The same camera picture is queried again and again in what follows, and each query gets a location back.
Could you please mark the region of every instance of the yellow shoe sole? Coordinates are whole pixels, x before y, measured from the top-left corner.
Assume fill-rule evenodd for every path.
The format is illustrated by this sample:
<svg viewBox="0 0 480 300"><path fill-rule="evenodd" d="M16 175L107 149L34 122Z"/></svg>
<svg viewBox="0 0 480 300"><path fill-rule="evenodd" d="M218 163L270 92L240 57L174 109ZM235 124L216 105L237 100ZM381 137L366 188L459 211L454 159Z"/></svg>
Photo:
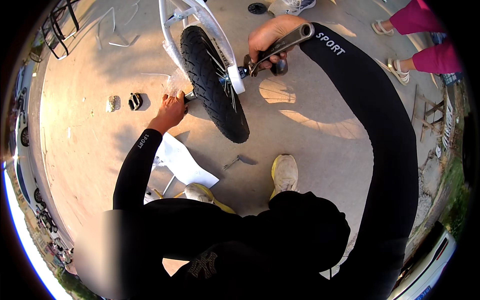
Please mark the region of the yellow shoe sole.
<svg viewBox="0 0 480 300"><path fill-rule="evenodd" d="M272 164L272 180L274 180L276 163L277 163L278 159L280 158L280 156L284 156L284 155L291 156L291 157L293 158L293 161L295 161L295 163L297 163L297 161L295 160L295 158L294 158L293 155L291 155L291 154L280 154L279 156L277 156L277 157L275 158L275 160L273 161L273 164ZM273 198L274 196L275 196L275 188L273 189L272 195L270 196L270 200L272 200L272 198Z"/></svg>
<svg viewBox="0 0 480 300"><path fill-rule="evenodd" d="M212 191L209 188L207 188L206 186L204 186L202 184L199 184L199 183L194 183L194 185L196 187L198 187L199 189L201 189L202 191L204 191L204 193L206 193L208 195L208 197L213 198L213 203L215 203L216 206L220 207L221 210L223 210L224 212L227 212L229 214L235 214L236 215L236 213L233 209L231 209L229 206L226 206L225 204L221 203L219 200L215 199Z"/></svg>

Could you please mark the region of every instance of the black arm sleeve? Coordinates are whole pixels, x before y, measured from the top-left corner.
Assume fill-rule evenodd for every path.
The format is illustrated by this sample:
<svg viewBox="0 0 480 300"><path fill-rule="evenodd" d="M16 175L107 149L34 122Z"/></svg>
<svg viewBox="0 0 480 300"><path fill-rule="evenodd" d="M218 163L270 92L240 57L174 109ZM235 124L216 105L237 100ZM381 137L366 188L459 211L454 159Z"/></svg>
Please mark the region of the black arm sleeve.
<svg viewBox="0 0 480 300"><path fill-rule="evenodd" d="M372 181L357 241L332 283L362 299L386 299L402 267L417 211L415 132L381 67L337 33L314 26L315 37L300 48L330 77L373 148Z"/></svg>
<svg viewBox="0 0 480 300"><path fill-rule="evenodd" d="M117 178L113 193L113 209L135 209L144 205L155 153L162 142L162 134L145 129L127 154Z"/></svg>

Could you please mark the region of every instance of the hand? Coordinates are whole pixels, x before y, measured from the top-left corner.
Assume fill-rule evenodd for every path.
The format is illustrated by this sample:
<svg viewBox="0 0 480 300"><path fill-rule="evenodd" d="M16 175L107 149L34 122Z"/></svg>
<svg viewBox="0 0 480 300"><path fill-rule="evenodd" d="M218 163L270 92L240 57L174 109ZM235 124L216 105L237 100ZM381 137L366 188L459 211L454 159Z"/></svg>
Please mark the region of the hand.
<svg viewBox="0 0 480 300"><path fill-rule="evenodd" d="M248 52L252 62L257 62L259 51L267 50L268 47L276 40L305 22L308 21L291 14L283 14L265 22L262 26L253 30L248 35ZM272 63L277 63L280 59L286 59L287 51L292 50L293 47L287 49L285 52L280 53L280 55L270 56L270 61L263 61L259 66L260 69L270 69L272 67Z"/></svg>
<svg viewBox="0 0 480 300"><path fill-rule="evenodd" d="M177 126L183 119L185 112L184 96L183 91L178 93L176 97L163 95L160 109L147 128L155 129L164 135L170 128Z"/></svg>

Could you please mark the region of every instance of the sky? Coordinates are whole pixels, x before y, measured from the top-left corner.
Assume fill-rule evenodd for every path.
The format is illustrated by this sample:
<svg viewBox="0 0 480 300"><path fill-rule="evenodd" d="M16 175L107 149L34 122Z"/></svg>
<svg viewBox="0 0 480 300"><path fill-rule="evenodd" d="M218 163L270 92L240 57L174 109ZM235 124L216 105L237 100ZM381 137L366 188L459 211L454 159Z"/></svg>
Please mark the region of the sky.
<svg viewBox="0 0 480 300"><path fill-rule="evenodd" d="M57 300L72 300L72 297L67 294L64 288L60 285L58 280L53 276L52 271L47 267L46 263L40 256L37 247L33 244L33 240L28 233L27 225L25 223L25 215L23 214L20 206L18 205L15 192L13 191L12 182L5 170L3 172L5 178L5 188L7 191L8 202L10 205L10 211L12 213L13 222L17 228L18 236L24 246L30 263L33 265L37 274L42 279L45 286L48 288L53 297Z"/></svg>

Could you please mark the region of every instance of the bicycle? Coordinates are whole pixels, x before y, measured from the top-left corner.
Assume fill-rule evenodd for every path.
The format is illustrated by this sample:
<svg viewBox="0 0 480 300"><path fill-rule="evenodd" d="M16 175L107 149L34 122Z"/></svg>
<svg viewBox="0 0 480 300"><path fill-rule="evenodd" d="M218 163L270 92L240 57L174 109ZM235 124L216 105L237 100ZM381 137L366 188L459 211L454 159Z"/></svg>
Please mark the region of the bicycle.
<svg viewBox="0 0 480 300"><path fill-rule="evenodd" d="M169 4L176 7L173 14L169 12L172 10ZM247 70L237 65L220 24L203 0L158 0L158 5L164 48L190 79L194 98L203 102L203 107L224 136L234 143L245 142L250 130L238 94L245 91L242 78L247 75ZM197 21L190 24L190 15ZM180 21L184 29L178 49L170 27ZM200 23L208 34L197 26Z"/></svg>

